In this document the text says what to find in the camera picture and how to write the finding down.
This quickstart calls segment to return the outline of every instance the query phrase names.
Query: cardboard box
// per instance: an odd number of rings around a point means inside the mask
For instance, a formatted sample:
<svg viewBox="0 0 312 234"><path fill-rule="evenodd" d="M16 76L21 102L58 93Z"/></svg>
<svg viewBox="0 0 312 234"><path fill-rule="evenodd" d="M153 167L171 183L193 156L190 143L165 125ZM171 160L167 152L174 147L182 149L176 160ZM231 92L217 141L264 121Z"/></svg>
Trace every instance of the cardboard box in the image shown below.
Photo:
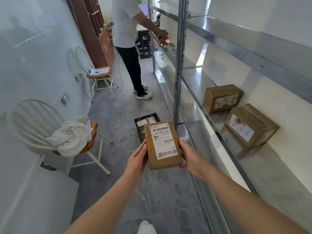
<svg viewBox="0 0 312 234"><path fill-rule="evenodd" d="M250 104L232 108L225 124L248 148L264 144L279 129L279 125Z"/></svg>
<svg viewBox="0 0 312 234"><path fill-rule="evenodd" d="M169 168L183 163L173 121L145 125L150 169Z"/></svg>
<svg viewBox="0 0 312 234"><path fill-rule="evenodd" d="M228 110L236 107L244 92L235 85L207 88L203 104L209 112Z"/></svg>

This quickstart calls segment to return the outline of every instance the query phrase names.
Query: gray tile floor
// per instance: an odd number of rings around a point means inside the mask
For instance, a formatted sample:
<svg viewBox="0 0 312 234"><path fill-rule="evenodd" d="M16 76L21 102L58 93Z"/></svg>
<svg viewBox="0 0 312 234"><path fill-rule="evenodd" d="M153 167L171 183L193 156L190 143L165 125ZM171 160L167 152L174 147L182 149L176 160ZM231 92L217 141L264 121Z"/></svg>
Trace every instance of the gray tile floor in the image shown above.
<svg viewBox="0 0 312 234"><path fill-rule="evenodd" d="M113 77L120 87L121 80L116 54ZM170 116L153 73L152 59L140 60L142 83L153 93L150 100L138 100L133 93L130 76L119 57L123 90L117 100L110 101L108 90L95 94L89 116L98 122L98 130L114 141L103 144L101 162L110 171L106 175L96 164L73 168L70 177L80 183L72 222L94 204L123 174L128 157L140 145L134 119L156 112L161 121ZM91 150L98 154L99 141ZM85 154L75 157L74 163L87 162ZM179 168L153 170L147 165L140 185L135 189L126 206L115 233L137 233L142 220L154 225L158 234L210 233L195 184L189 172Z"/></svg>

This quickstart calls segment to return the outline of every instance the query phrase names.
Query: paper on chair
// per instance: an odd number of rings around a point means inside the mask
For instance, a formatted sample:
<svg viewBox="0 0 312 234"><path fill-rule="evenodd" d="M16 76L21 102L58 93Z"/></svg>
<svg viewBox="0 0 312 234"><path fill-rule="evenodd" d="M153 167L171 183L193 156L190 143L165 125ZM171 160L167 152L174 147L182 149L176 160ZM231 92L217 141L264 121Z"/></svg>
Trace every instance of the paper on chair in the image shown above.
<svg viewBox="0 0 312 234"><path fill-rule="evenodd" d="M107 74L109 72L109 68L104 69L91 69L90 75L99 75L99 74Z"/></svg>

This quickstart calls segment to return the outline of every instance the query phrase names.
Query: label on box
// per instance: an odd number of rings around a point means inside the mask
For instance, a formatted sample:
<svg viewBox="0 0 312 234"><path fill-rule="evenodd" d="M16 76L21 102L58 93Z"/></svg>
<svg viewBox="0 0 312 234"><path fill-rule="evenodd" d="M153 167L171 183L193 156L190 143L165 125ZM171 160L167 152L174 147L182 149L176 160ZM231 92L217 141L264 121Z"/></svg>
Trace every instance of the label on box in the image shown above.
<svg viewBox="0 0 312 234"><path fill-rule="evenodd" d="M146 119L142 119L142 120L137 121L138 127L144 126L145 124L148 124L148 121Z"/></svg>
<svg viewBox="0 0 312 234"><path fill-rule="evenodd" d="M226 96L223 98L217 98L215 108L221 108L221 107L233 105L236 103L237 98L238 98L238 94L233 94L233 95Z"/></svg>
<svg viewBox="0 0 312 234"><path fill-rule="evenodd" d="M156 123L153 117L149 117L147 118L147 121L151 124L151 123Z"/></svg>
<svg viewBox="0 0 312 234"><path fill-rule="evenodd" d="M157 159L178 155L168 123L150 126Z"/></svg>
<svg viewBox="0 0 312 234"><path fill-rule="evenodd" d="M247 142L250 141L252 135L255 133L245 123L238 123L238 118L234 114L232 114L231 120L229 121L229 126L231 126Z"/></svg>

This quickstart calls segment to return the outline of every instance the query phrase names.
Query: computer monitor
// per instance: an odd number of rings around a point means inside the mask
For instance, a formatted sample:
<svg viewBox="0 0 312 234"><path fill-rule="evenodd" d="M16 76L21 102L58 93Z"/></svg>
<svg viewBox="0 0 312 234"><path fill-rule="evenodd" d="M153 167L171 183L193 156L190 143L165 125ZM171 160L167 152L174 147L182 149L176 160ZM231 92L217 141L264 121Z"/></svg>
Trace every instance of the computer monitor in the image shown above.
<svg viewBox="0 0 312 234"><path fill-rule="evenodd" d="M141 11L144 13L145 16L149 16L149 5L148 3L141 3L139 4Z"/></svg>

